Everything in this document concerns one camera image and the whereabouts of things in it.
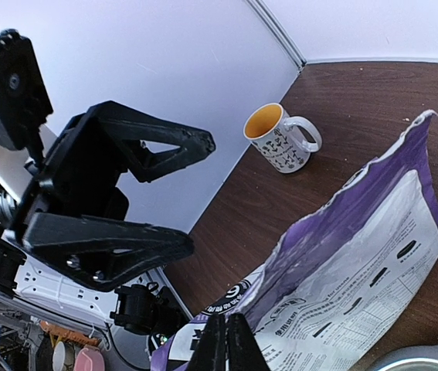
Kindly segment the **purple pet food bag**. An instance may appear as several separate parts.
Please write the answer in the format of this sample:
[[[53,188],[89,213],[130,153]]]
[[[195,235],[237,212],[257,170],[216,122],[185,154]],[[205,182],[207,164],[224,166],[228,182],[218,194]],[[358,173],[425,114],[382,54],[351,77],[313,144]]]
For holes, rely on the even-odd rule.
[[[422,112],[380,157],[281,236],[224,307],[271,370],[350,369],[392,327],[438,259],[438,202]]]

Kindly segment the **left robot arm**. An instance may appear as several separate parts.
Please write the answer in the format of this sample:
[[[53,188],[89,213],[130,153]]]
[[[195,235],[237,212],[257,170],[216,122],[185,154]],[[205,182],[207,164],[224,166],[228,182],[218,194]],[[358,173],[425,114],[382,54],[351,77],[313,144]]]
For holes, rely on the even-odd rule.
[[[73,117],[40,169],[0,150],[0,302],[75,331],[176,333],[191,315],[163,273],[185,232],[127,220],[118,188],[207,158],[212,135],[113,101]]]

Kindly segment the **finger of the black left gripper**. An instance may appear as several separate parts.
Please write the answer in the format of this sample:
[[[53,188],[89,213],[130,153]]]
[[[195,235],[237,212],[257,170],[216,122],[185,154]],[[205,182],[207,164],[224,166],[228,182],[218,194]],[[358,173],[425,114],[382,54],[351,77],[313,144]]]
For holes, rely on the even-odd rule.
[[[29,255],[53,270],[102,292],[194,252],[192,238],[179,230],[52,213],[33,215],[22,245]]]
[[[216,149],[206,130],[166,121],[115,101],[92,106],[87,115],[117,164],[139,182],[153,182],[194,165]]]

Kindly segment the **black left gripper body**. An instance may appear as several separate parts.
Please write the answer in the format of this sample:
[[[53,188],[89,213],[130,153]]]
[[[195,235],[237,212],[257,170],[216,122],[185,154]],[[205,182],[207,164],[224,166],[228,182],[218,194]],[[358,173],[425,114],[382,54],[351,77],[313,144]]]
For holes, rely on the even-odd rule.
[[[73,117],[23,193],[6,240],[22,247],[34,213],[124,220],[129,201],[117,182],[125,172],[121,154],[95,115]]]

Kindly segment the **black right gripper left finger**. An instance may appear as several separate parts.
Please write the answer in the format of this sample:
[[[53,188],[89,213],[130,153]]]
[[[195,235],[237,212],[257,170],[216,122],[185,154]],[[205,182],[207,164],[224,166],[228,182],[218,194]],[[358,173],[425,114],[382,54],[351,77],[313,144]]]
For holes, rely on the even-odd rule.
[[[212,315],[206,322],[198,345],[189,361],[192,371],[225,371],[227,326],[225,315]]]

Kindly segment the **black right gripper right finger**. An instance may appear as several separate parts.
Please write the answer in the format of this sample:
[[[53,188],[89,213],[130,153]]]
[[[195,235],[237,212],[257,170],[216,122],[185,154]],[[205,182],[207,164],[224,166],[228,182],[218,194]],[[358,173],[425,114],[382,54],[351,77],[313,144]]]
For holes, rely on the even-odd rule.
[[[228,320],[229,369],[232,371],[269,371],[250,326],[242,314]]]

